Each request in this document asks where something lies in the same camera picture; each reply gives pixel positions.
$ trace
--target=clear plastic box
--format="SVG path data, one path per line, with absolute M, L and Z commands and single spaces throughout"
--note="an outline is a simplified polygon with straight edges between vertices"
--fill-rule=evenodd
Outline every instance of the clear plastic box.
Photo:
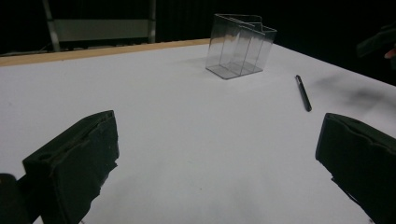
M 205 67 L 224 79 L 261 72 L 275 36 L 260 16 L 215 14 Z

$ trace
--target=transparent container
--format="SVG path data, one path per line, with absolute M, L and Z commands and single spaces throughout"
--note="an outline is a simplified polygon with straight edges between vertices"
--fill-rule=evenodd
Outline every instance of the transparent container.
M 261 72 L 275 36 L 260 16 L 215 14 L 205 67 L 224 79 Z

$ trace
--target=table surface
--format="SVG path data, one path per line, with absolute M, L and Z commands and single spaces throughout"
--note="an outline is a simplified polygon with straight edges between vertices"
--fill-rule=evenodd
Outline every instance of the table surface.
M 315 150 L 328 112 L 396 137 L 396 87 L 278 45 L 263 72 L 223 80 L 207 43 L 1 59 L 0 171 L 22 177 L 24 158 L 111 109 L 120 158 L 87 224 L 368 223 Z

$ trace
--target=wooden table edge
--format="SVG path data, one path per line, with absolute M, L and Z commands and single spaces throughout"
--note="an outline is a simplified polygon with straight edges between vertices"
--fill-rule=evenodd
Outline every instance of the wooden table edge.
M 73 50 L 73 51 L 64 51 L 64 52 L 7 56 L 7 57 L 0 57 L 0 66 L 11 66 L 11 65 L 19 65 L 19 64 L 27 64 L 27 63 L 47 63 L 47 62 L 56 62 L 62 60 L 72 60 L 72 59 L 120 54 L 120 53 L 138 52 L 144 50 L 169 49 L 169 48 L 187 47 L 193 45 L 204 45 L 204 44 L 209 44 L 209 41 L 210 39 L 194 39 L 194 40 L 163 42 L 163 43 L 155 43 L 155 44 L 133 45 L 126 47 L 84 49 L 84 50 Z

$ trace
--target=pen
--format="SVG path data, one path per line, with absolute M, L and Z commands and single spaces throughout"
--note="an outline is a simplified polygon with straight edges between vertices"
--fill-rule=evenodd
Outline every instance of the pen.
M 296 79 L 297 79 L 298 87 L 300 89 L 301 96 L 303 97 L 305 109 L 306 109 L 306 111 L 309 112 L 312 110 L 312 106 L 309 103 L 308 95 L 306 94 L 303 81 L 301 80 L 301 77 L 299 75 L 296 76 Z

